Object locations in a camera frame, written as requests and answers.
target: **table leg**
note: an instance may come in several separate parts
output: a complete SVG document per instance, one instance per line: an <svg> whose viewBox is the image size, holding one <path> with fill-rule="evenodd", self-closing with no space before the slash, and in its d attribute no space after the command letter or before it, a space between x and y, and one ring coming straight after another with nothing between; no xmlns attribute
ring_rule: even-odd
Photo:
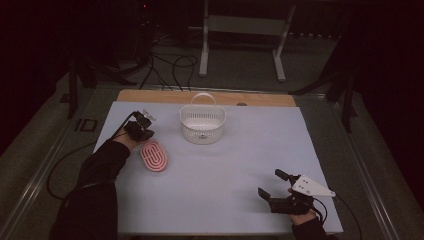
<svg viewBox="0 0 424 240"><path fill-rule="evenodd" d="M205 12L203 18L203 48L202 48L202 56L200 57L200 70L199 75L204 77L208 72L208 58L209 58L209 45L208 45L208 4L209 1L205 0Z"/></svg>
<svg viewBox="0 0 424 240"><path fill-rule="evenodd" d="M289 33L290 29L290 23L293 18L294 10L296 9L296 6L291 6L289 13L287 14L282 33L280 36L280 44L278 45L278 48L272 51L272 57L274 58L274 64L275 64L275 70L277 71L277 80L279 82L285 82L286 81L286 75L284 74L283 64L281 62L281 52L283 51L284 43L286 42L287 35Z"/></svg>

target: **pink oval object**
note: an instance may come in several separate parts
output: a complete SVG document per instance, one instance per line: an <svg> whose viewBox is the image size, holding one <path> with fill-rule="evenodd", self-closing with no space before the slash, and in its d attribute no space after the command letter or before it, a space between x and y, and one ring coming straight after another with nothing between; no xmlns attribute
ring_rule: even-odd
<svg viewBox="0 0 424 240"><path fill-rule="evenodd" d="M168 163L165 151L158 142L147 142L141 148L141 157L150 171L160 172Z"/></svg>

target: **metal stand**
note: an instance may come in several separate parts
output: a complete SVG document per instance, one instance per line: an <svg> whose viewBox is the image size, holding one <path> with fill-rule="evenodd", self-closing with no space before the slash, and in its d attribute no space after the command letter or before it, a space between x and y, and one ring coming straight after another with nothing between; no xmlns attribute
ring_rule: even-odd
<svg viewBox="0 0 424 240"><path fill-rule="evenodd" d="M286 76L284 74L283 65L281 63L281 52L289 32L290 23L293 18L296 6L291 6L285 20L262 19L262 18L244 18L209 15L209 1L205 0L205 11L203 19L203 48L200 58L200 76L206 76L208 71L209 31L216 32L232 32L232 33L250 33L262 35L274 35L280 37L280 43L277 49L272 51L277 79L284 82Z"/></svg>
<svg viewBox="0 0 424 240"><path fill-rule="evenodd" d="M322 86L326 83L332 83L330 89L325 94L325 98L330 102L337 102L343 92L343 113L342 123L346 131L351 132L350 128L350 116L352 113L352 96L353 96L353 84L355 79L356 71L354 72L335 72L327 77L320 78L318 81L301 88L296 91L288 92L290 95L303 95L309 91Z"/></svg>

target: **table surface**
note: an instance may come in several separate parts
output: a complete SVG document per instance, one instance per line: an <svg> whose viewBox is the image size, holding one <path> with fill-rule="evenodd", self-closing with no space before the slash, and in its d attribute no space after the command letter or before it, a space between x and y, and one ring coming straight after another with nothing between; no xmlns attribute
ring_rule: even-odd
<svg viewBox="0 0 424 240"><path fill-rule="evenodd" d="M291 232L289 218L270 213L268 204L257 195L257 188L264 188L273 197L289 195L286 191L289 183L274 175L276 168L290 174L305 174L326 185L303 116L293 98L212 92L217 104L227 111L227 120L222 138L202 146L183 138L179 122L179 109L190 103L195 94L123 90L113 103L96 149L128 112L145 108L157 118L151 127L155 131L152 140L163 145L169 159L167 168L155 173L143 165L139 149L132 152L116 182L119 232L154 235ZM236 106L239 103L248 107ZM328 209L326 231L343 231L331 198L319 199Z"/></svg>

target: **robotic hand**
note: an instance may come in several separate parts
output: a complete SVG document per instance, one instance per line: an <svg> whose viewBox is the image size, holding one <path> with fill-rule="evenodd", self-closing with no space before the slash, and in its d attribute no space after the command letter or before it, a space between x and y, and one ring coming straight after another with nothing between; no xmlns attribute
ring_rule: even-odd
<svg viewBox="0 0 424 240"><path fill-rule="evenodd" d="M134 117L136 121L129 121L131 117ZM134 111L124 120L121 126L116 130L111 138L114 138L119 130L123 127L125 132L128 134L131 140L136 142L146 141L151 138L154 134L152 130L147 128L152 125L151 120L155 121L146 110L143 110L143 113L139 111Z"/></svg>
<svg viewBox="0 0 424 240"><path fill-rule="evenodd" d="M287 198L271 198L269 193L262 188L258 188L259 196L268 202L272 213L303 215L308 213L308 211L312 208L321 216L319 211L313 206L313 202L315 200L313 196L320 195L334 197L336 195L333 191L330 191L304 175L293 176L281 171L280 169L275 170L275 175L284 181L288 180L293 191L291 196Z"/></svg>

